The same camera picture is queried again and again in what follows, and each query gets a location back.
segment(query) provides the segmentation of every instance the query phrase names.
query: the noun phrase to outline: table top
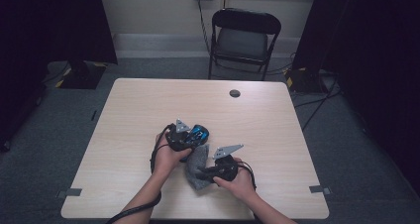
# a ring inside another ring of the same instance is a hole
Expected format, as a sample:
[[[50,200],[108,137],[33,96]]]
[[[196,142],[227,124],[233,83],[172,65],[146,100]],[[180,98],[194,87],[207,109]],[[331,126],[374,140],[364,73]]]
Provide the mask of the table top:
[[[237,98],[230,96],[239,90]],[[323,219],[329,210],[285,84],[261,81],[117,79],[61,209],[64,218],[110,218],[151,174],[156,134],[179,118],[210,132],[207,166],[218,147],[256,177],[257,193],[290,218]],[[250,210],[216,184],[196,191],[180,164],[163,186],[155,219],[253,219]]]

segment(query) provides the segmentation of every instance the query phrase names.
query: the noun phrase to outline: black stand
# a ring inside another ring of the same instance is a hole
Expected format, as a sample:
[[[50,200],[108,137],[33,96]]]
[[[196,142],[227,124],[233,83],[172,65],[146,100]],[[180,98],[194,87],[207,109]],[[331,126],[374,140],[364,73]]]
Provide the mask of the black stand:
[[[58,83],[59,88],[96,89],[106,66],[97,66],[83,60],[69,60],[71,71]]]

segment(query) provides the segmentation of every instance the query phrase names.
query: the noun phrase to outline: electrical cord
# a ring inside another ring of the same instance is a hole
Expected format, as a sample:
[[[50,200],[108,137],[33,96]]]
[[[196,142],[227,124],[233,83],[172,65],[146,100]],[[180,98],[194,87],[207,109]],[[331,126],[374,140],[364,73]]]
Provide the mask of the electrical cord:
[[[215,59],[213,59],[213,61],[216,63],[216,65],[218,65],[218,66],[220,66],[220,67],[222,67],[222,68],[225,68],[225,69],[230,69],[230,70],[239,71],[239,72],[245,72],[245,73],[251,73],[251,74],[262,74],[262,72],[258,72],[258,71],[250,71],[250,70],[245,70],[245,69],[240,69],[240,68],[232,68],[232,67],[228,67],[228,66],[225,66],[225,65],[223,65],[223,64],[221,64],[221,63],[219,63],[219,62],[217,62]],[[266,75],[277,75],[277,74],[283,74],[283,71],[282,71],[282,72],[276,72],[276,71],[278,71],[278,70],[283,70],[283,69],[285,69],[285,68],[287,68],[287,67],[289,67],[289,66],[291,66],[291,63],[288,63],[287,65],[285,65],[285,66],[283,66],[283,67],[280,67],[280,68],[276,68],[276,69],[273,69],[273,70],[268,70],[268,71],[266,72]]]
[[[198,9],[200,10],[201,29],[203,31],[204,42],[206,44],[207,53],[210,55],[209,43],[208,43],[207,32],[206,32],[206,26],[204,25],[203,12],[201,10],[201,0],[197,0],[197,2],[198,2]]]
[[[155,144],[154,151],[152,152],[152,158],[151,158],[151,170],[152,170],[152,172],[154,172],[154,169],[155,169],[155,159],[156,159],[156,155],[157,155],[157,153],[158,153],[158,150],[159,150],[160,148],[162,148],[162,147],[169,146],[169,145],[163,145],[163,146],[159,147],[159,146],[158,146],[158,144],[160,143],[160,140],[161,140],[161,138],[163,137],[164,132],[165,132],[165,131],[166,131],[166,130],[167,130],[167,129],[171,126],[171,125],[173,125],[173,124],[167,125],[167,126],[163,129],[163,131],[160,133],[160,136],[159,136],[159,137],[158,137],[158,139],[157,139],[157,142],[156,142],[156,144]],[[128,210],[122,211],[122,212],[120,212],[119,214],[117,214],[117,215],[115,215],[114,217],[112,217],[111,219],[109,219],[109,220],[106,222],[106,224],[111,224],[111,223],[114,223],[114,222],[116,222],[117,220],[119,220],[119,219],[121,219],[121,218],[123,218],[123,217],[130,216],[130,215],[133,215],[133,214],[135,214],[135,213],[138,213],[138,212],[141,212],[141,211],[147,210],[147,209],[149,209],[149,208],[152,208],[152,207],[154,207],[154,206],[158,205],[158,203],[160,203],[160,200],[161,200],[161,192],[159,192],[159,193],[158,193],[157,198],[156,198],[155,200],[153,200],[152,202],[149,202],[149,203],[146,203],[146,204],[144,204],[144,205],[140,205],[140,206],[137,206],[137,207],[134,207],[134,208],[131,208],[131,209],[128,209]]]
[[[65,66],[62,68],[62,70],[60,72],[58,72],[56,75],[54,75],[51,78],[46,78],[46,80],[44,80],[42,83],[47,83],[47,82],[50,82],[51,80],[57,78],[59,75],[61,75],[65,71],[65,69],[67,67],[68,67],[68,62],[65,64]]]
[[[324,104],[325,101],[327,101],[328,98],[330,98],[331,93],[333,92],[334,86],[336,85],[337,82],[337,77],[334,79],[334,83],[333,85],[331,85],[330,90],[328,91],[327,95],[321,99],[321,103],[318,105],[318,107],[315,109],[315,111],[312,113],[312,115],[309,117],[309,119],[306,121],[305,125],[303,125],[302,127],[302,132],[305,130],[305,128],[308,126],[309,122],[312,120],[312,118],[315,116],[315,114],[318,112],[318,110],[321,108],[322,104]]]
[[[245,162],[238,162],[238,167],[239,168],[244,168],[250,174],[251,181],[253,183],[253,187],[254,187],[254,189],[257,189],[256,178],[254,177],[254,172],[253,172],[253,169],[251,168],[251,166],[248,165],[248,163],[245,163]],[[263,224],[262,221],[260,220],[260,218],[255,213],[253,213],[253,214],[254,214],[254,218],[255,218],[256,222],[258,224]]]
[[[329,97],[327,97],[327,99],[328,98],[332,98],[332,97],[335,97],[335,96],[337,96],[337,95],[339,95],[339,94],[341,94],[341,89],[339,90],[339,91],[337,91],[336,93],[334,93],[333,95],[330,95]],[[304,106],[304,105],[308,105],[308,104],[312,104],[312,103],[317,103],[317,102],[321,102],[322,100],[324,100],[324,99],[326,99],[325,97],[324,98],[321,98],[321,99],[318,99],[318,100],[314,100],[314,101],[310,101],[310,102],[305,102],[305,103],[301,103],[301,104],[299,104],[299,105],[296,105],[296,106],[294,106],[294,108],[298,108],[298,107],[301,107],[301,106]]]
[[[290,54],[289,58],[290,58],[290,63],[288,63],[287,65],[281,67],[281,68],[277,68],[277,69],[273,69],[273,70],[268,70],[266,72],[267,75],[276,75],[276,74],[284,74],[284,69],[287,68],[289,69],[292,65],[293,65],[293,61],[294,61],[294,56],[296,55],[296,53],[292,53]]]
[[[322,76],[322,77],[339,76],[338,73],[334,73],[334,72],[322,72],[322,73],[319,73],[319,75]],[[339,90],[339,92],[337,92],[336,94],[330,95],[329,98],[335,97],[336,95],[338,95],[340,93],[341,93],[341,90]],[[323,93],[319,93],[319,92],[290,92],[290,97],[292,98],[292,100],[294,100],[298,96],[305,96],[305,95],[318,95],[318,96],[321,96],[321,95],[324,95],[324,94]],[[295,108],[296,107],[303,106],[303,105],[311,104],[311,103],[320,102],[322,99],[315,100],[315,101],[308,102],[308,103],[299,104],[299,105],[295,106]]]

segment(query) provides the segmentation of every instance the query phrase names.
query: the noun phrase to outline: person's right hand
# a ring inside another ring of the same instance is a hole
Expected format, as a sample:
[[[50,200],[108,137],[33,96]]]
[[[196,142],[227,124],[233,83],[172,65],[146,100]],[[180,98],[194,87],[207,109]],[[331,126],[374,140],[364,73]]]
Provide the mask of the person's right hand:
[[[166,134],[163,134],[159,144],[157,145],[158,152],[155,160],[154,173],[161,173],[168,176],[172,170],[178,166],[179,160],[187,157],[191,153],[191,149],[186,149],[180,152],[174,151],[168,144]]]
[[[238,163],[242,161],[239,158],[234,158],[234,160]],[[246,197],[251,196],[251,194],[256,193],[251,180],[251,175],[244,168],[238,168],[238,174],[232,181],[227,181],[217,176],[213,177],[213,180],[219,186],[228,189],[236,198],[242,201],[244,201]]]

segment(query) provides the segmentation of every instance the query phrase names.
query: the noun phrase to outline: wire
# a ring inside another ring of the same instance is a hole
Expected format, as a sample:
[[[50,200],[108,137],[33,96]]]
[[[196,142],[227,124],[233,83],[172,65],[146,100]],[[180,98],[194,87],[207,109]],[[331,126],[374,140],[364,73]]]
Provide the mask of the wire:
[[[53,79],[55,79],[55,78],[57,78],[59,75],[61,75],[64,71],[65,71],[65,69],[68,67],[68,62],[65,64],[65,66],[62,68],[62,70],[59,72],[59,73],[57,73],[56,75],[54,75],[53,77],[51,77],[51,78],[46,78],[46,80],[44,80],[43,81],[43,83],[46,83],[46,82],[50,82],[51,80],[53,80]]]
[[[201,29],[203,31],[204,43],[206,44],[207,53],[210,55],[209,43],[208,43],[207,32],[206,32],[206,26],[204,25],[203,12],[201,10],[201,0],[197,0],[197,2],[198,2],[198,9],[200,10]]]
[[[294,57],[296,56],[296,53],[292,53],[292,54],[290,54],[290,60],[291,60],[291,62],[293,62],[294,61]]]
[[[250,70],[245,70],[245,69],[240,69],[240,68],[228,67],[228,66],[225,66],[225,65],[217,62],[215,59],[213,59],[213,61],[216,63],[216,65],[218,65],[218,66],[220,66],[222,68],[225,68],[225,69],[230,69],[230,70],[239,71],[239,72],[245,72],[245,73],[252,73],[252,74],[263,74],[262,72],[258,72],[258,71],[250,71]],[[287,65],[285,65],[283,67],[272,69],[272,70],[268,70],[266,72],[266,75],[284,74],[283,71],[282,72],[276,72],[276,71],[283,70],[283,69],[285,69],[285,68],[287,68],[287,67],[289,67],[291,65],[292,65],[292,63],[288,63]]]
[[[328,98],[330,98],[331,92],[334,90],[334,85],[336,85],[337,77],[334,79],[333,85],[331,85],[330,90],[328,91],[328,94],[325,96],[325,98],[321,99],[321,103],[318,105],[318,107],[315,109],[315,111],[312,113],[312,115],[309,117],[309,119],[306,121],[305,125],[302,127],[302,132],[305,130],[305,128],[308,126],[309,122],[312,120],[312,118],[315,116],[316,112],[321,108],[322,104],[324,104],[325,101],[327,101]]]
[[[154,148],[154,151],[152,152],[152,158],[151,158],[151,170],[152,170],[152,172],[154,172],[154,169],[155,169],[155,159],[156,159],[156,155],[158,153],[158,150],[160,148],[162,148],[162,147],[169,146],[169,145],[163,145],[163,146],[159,147],[158,144],[160,143],[160,140],[163,137],[164,132],[168,128],[170,128],[170,126],[172,126],[172,125],[173,124],[167,125],[163,129],[163,131],[160,133],[160,136],[157,139],[157,142],[155,143],[155,148]],[[140,205],[140,206],[137,206],[137,207],[134,207],[134,208],[131,208],[131,209],[122,211],[122,212],[118,213],[117,215],[113,216],[111,219],[109,219],[106,222],[106,224],[114,223],[114,222],[116,222],[117,220],[119,220],[119,219],[121,219],[123,217],[130,216],[130,215],[133,215],[135,213],[138,213],[138,212],[144,211],[146,209],[152,208],[152,207],[158,205],[158,203],[160,202],[160,200],[161,200],[161,191],[158,193],[157,198],[155,198],[155,200],[153,200],[152,202],[149,202],[149,203],[146,203],[144,205]]]
[[[302,104],[299,104],[299,105],[296,105],[296,106],[294,106],[294,108],[298,108],[298,107],[301,107],[301,106],[304,106],[304,105],[308,105],[308,104],[312,104],[312,103],[317,103],[317,102],[321,102],[322,100],[324,100],[324,99],[328,99],[328,98],[332,98],[332,97],[335,97],[335,96],[337,96],[337,95],[339,95],[339,94],[341,94],[341,89],[338,91],[338,92],[336,92],[335,94],[333,94],[333,95],[330,95],[329,97],[324,97],[324,98],[321,98],[321,99],[318,99],[318,100],[314,100],[314,101],[310,101],[310,102],[305,102],[305,103],[302,103]]]
[[[251,168],[251,166],[248,165],[248,163],[245,163],[245,162],[238,162],[238,168],[244,168],[250,174],[250,176],[251,176],[251,182],[253,183],[253,187],[254,187],[254,189],[257,189],[256,178],[254,177],[254,171]],[[254,214],[254,218],[256,220],[256,223],[263,224],[263,222],[256,215],[256,213],[253,212],[253,214]]]

